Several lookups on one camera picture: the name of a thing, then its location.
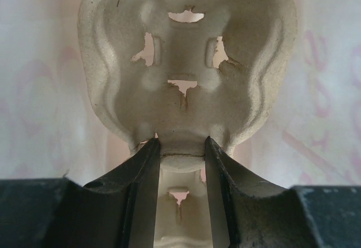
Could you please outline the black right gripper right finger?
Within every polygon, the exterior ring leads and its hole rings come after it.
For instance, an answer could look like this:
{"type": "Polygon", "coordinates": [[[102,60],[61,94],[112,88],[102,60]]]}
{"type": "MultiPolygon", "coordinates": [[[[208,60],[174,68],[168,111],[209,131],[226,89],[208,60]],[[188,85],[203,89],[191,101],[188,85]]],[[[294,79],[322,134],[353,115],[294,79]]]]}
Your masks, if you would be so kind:
{"type": "Polygon", "coordinates": [[[256,175],[212,139],[205,172],[214,247],[359,247],[360,187],[283,188],[256,175]]]}

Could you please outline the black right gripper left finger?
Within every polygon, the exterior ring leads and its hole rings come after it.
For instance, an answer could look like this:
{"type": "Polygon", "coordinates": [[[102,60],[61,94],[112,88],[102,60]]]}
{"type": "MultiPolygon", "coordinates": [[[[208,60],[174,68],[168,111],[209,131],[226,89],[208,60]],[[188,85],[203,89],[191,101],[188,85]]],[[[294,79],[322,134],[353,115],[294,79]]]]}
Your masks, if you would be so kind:
{"type": "Polygon", "coordinates": [[[160,142],[105,175],[1,181],[2,247],[152,247],[160,142]]]}

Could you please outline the pink white paper bag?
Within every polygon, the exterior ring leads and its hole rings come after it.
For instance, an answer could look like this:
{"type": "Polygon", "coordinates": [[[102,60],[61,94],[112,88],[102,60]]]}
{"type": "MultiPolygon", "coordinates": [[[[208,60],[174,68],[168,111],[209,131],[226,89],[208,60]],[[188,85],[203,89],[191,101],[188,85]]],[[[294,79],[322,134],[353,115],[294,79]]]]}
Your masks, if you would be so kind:
{"type": "MultiPolygon", "coordinates": [[[[82,184],[129,156],[87,98],[81,0],[1,0],[1,177],[82,184]]],[[[294,0],[298,41],[269,119],[234,151],[278,185],[360,183],[360,0],[294,0]]]]}

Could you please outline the brown pulp cup carrier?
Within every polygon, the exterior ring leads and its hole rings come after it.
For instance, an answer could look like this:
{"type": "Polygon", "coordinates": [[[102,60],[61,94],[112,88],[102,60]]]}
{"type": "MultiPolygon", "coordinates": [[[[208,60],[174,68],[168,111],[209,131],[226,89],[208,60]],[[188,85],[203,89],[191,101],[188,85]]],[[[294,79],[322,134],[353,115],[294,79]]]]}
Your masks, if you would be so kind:
{"type": "Polygon", "coordinates": [[[227,154],[268,119],[297,36],[293,0],[82,0],[91,106],[136,153],[158,137],[155,247],[212,247],[205,140],[227,154]]]}

